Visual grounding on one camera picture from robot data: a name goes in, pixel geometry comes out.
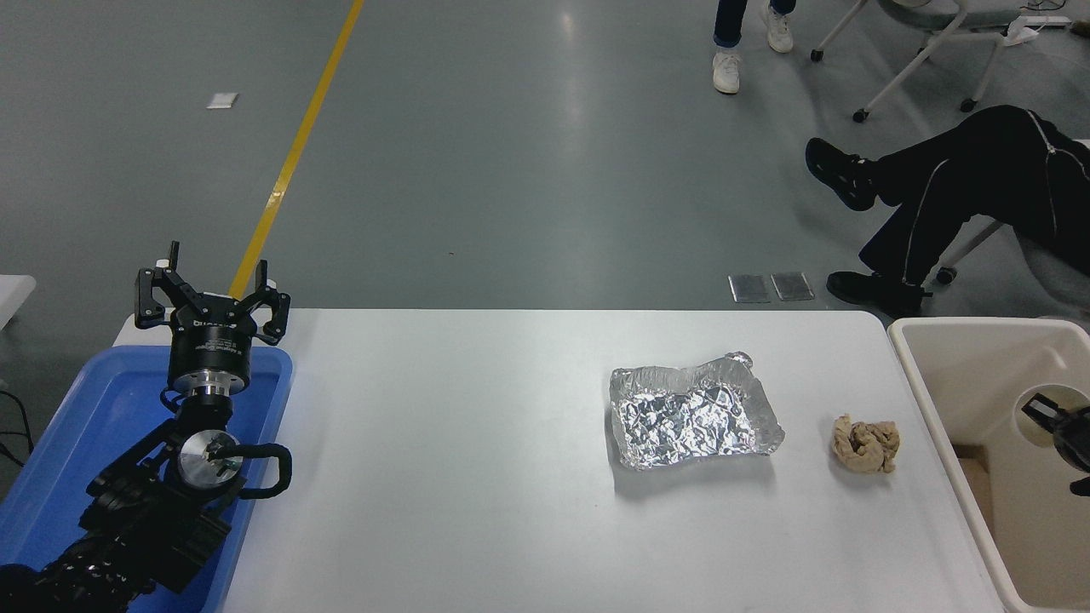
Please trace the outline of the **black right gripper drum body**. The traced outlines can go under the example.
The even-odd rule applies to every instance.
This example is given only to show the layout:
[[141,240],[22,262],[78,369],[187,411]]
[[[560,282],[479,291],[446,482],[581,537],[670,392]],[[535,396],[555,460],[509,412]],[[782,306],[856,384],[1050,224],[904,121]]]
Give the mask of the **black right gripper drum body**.
[[1058,409],[1054,422],[1054,447],[1064,461],[1089,473],[1089,407]]

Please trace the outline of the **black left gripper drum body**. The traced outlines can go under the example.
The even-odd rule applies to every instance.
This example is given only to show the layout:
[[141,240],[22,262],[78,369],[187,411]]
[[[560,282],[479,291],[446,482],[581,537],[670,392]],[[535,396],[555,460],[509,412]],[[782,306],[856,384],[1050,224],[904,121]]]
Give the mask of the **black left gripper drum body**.
[[203,296],[198,306],[183,301],[175,304],[170,326],[170,389],[191,393],[206,381],[219,385],[222,395],[249,387],[256,324],[240,302],[222,295]]

